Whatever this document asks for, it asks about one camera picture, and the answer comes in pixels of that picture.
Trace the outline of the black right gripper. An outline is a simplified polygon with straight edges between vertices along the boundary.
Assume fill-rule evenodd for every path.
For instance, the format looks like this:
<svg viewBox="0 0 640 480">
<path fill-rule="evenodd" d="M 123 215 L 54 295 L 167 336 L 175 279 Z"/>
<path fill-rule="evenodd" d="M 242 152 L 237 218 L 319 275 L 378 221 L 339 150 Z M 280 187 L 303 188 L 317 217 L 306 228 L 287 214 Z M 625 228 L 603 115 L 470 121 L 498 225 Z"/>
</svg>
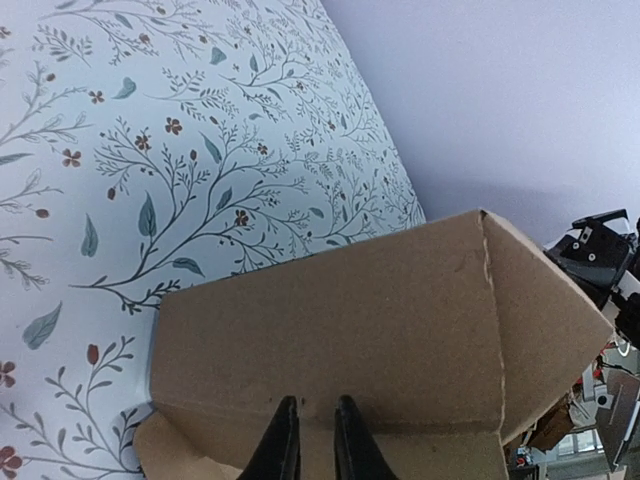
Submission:
<svg viewBox="0 0 640 480">
<path fill-rule="evenodd" d="M 545 255 L 603 309 L 631 265 L 631 227 L 626 209 L 583 217 Z"/>
</svg>

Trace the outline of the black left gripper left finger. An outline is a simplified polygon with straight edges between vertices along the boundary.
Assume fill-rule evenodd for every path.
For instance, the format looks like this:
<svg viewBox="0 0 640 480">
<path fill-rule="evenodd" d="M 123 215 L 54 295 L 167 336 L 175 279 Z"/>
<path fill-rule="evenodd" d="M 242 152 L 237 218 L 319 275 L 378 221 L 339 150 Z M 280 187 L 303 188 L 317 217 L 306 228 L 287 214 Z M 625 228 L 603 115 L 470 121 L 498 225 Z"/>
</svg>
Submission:
<svg viewBox="0 0 640 480">
<path fill-rule="evenodd" d="M 240 480 L 299 480 L 300 421 L 294 396 L 279 403 Z"/>
</svg>

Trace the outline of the brown cardboard box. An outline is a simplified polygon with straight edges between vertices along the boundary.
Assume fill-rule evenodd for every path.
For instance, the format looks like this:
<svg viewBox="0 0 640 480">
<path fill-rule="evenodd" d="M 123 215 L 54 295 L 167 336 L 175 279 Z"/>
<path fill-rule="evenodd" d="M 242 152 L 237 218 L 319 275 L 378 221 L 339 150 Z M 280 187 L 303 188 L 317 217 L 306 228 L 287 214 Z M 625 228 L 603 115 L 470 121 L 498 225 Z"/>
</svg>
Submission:
<svg viewBox="0 0 640 480">
<path fill-rule="evenodd" d="M 399 479 L 503 479 L 503 446 L 612 331 L 526 236 L 472 211 L 167 295 L 134 447 L 149 479 L 240 479 L 294 396 L 301 474 L 332 479 L 349 395 Z"/>
</svg>

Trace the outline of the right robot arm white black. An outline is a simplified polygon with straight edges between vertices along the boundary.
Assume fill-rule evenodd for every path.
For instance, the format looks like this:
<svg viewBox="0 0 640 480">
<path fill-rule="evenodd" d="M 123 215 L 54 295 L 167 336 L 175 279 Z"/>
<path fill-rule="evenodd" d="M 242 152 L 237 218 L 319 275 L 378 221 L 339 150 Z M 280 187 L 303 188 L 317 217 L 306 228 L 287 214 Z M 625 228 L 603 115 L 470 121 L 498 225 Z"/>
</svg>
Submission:
<svg viewBox="0 0 640 480">
<path fill-rule="evenodd" d="M 568 275 L 633 348 L 639 347 L 639 227 L 625 209 L 572 222 L 545 255 Z"/>
</svg>

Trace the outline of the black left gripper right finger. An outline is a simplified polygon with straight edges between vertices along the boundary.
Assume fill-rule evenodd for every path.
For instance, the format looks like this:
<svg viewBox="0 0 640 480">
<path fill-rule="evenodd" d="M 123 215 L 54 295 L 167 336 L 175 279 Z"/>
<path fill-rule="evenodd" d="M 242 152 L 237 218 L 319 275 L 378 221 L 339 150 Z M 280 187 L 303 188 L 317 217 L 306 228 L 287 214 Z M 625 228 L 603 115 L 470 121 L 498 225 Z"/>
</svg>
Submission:
<svg viewBox="0 0 640 480">
<path fill-rule="evenodd" d="M 351 396 L 338 399 L 334 420 L 333 449 L 338 480 L 398 480 Z"/>
</svg>

